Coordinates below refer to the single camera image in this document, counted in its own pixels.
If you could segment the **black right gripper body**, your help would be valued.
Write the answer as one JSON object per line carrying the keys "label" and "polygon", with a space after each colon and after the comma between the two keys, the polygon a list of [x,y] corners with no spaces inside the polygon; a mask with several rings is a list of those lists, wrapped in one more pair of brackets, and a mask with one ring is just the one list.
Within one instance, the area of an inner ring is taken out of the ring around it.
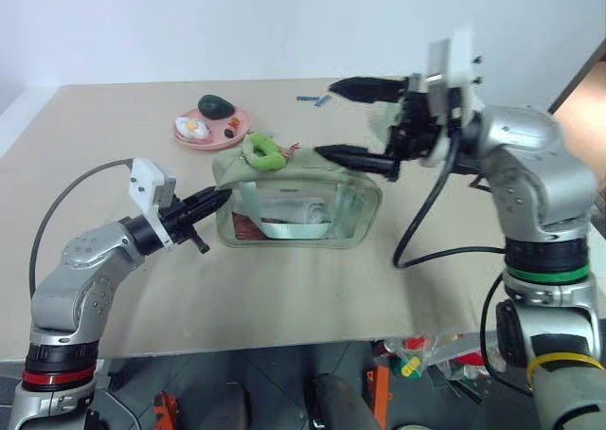
{"label": "black right gripper body", "polygon": [[400,161],[441,161],[451,146],[448,129],[430,107],[424,77],[415,73],[389,85],[384,101],[395,108],[384,152]]}

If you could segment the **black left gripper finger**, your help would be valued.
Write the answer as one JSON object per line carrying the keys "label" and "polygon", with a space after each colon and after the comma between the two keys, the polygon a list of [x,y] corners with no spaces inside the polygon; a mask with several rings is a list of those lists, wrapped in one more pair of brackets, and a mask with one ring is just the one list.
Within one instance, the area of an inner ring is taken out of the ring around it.
{"label": "black left gripper finger", "polygon": [[198,223],[218,211],[230,198],[231,191],[200,191],[187,198],[187,221]]}
{"label": "black left gripper finger", "polygon": [[219,209],[230,198],[231,189],[204,188],[180,201],[182,209]]}

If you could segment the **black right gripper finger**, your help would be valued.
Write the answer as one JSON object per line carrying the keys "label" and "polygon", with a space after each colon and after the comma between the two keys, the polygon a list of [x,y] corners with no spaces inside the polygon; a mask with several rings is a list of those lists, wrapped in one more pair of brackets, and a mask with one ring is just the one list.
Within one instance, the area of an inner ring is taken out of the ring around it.
{"label": "black right gripper finger", "polygon": [[379,174],[388,181],[397,181],[400,176],[400,160],[387,154],[370,152],[367,148],[341,144],[318,146],[315,151],[348,170]]}
{"label": "black right gripper finger", "polygon": [[352,77],[336,81],[329,91],[344,99],[362,103],[398,102],[408,89],[408,79],[401,80]]}

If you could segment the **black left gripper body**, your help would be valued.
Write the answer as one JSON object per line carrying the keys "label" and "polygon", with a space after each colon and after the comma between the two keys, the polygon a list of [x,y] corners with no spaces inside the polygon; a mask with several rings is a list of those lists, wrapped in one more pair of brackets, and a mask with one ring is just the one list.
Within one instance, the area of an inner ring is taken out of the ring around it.
{"label": "black left gripper body", "polygon": [[210,246],[198,234],[194,225],[187,221],[187,209],[180,208],[180,201],[174,201],[169,207],[159,210],[160,222],[170,239],[180,245],[192,241],[201,254],[210,250]]}

